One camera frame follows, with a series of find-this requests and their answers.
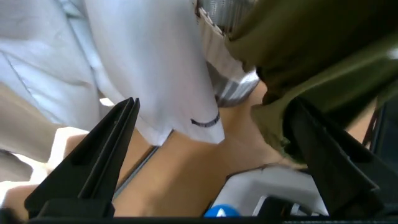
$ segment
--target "wooden floor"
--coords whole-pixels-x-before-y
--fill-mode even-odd
[[[217,196],[228,174],[268,163],[294,166],[264,142],[250,119],[251,105],[260,103],[265,91],[260,84],[244,104],[221,109],[225,140],[219,145],[173,133],[114,201],[116,216],[197,217]],[[360,141],[371,114],[349,129]],[[121,178],[148,148],[135,131]]]

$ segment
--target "black label on fabric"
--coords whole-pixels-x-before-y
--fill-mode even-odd
[[[192,124],[197,125],[201,128],[209,128],[209,127],[212,127],[213,125],[215,125],[219,120],[220,120],[220,112],[218,112],[215,119],[212,119],[211,121],[209,121],[207,123],[201,123],[201,122],[195,121],[194,119],[191,119],[191,122],[192,122]]]

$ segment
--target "beige cloth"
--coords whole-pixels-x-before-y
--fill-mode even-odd
[[[47,162],[60,126],[47,120],[3,83],[0,83],[0,105],[0,149]],[[29,180],[26,165],[4,151],[0,154],[0,181]]]

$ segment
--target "olive green garment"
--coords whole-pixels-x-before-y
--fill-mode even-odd
[[[283,149],[284,110],[302,96],[342,126],[375,97],[397,93],[398,1],[259,1],[226,39],[245,69],[261,67],[268,92],[252,115],[264,139]]]

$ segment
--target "blue sticker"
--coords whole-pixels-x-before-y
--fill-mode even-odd
[[[205,217],[238,217],[239,212],[230,205],[216,205],[207,210]]]

